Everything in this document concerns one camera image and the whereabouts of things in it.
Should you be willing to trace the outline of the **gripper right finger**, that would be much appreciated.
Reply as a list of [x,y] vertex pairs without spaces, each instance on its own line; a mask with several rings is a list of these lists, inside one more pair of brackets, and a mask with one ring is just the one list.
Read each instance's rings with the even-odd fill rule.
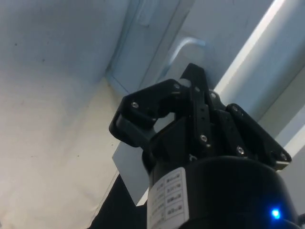
[[205,71],[190,64],[194,130],[204,157],[234,156],[251,159],[278,171],[292,157],[245,110],[237,104],[224,105],[209,89]]

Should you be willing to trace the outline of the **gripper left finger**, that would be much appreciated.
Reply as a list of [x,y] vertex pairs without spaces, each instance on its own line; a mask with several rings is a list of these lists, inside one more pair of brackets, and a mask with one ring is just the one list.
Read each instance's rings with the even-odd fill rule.
[[110,123],[110,133],[132,147],[147,145],[155,135],[153,127],[158,119],[169,113],[182,115],[188,110],[191,87],[188,77],[193,68],[193,63],[188,64],[180,77],[187,81],[185,84],[168,79],[123,97]]

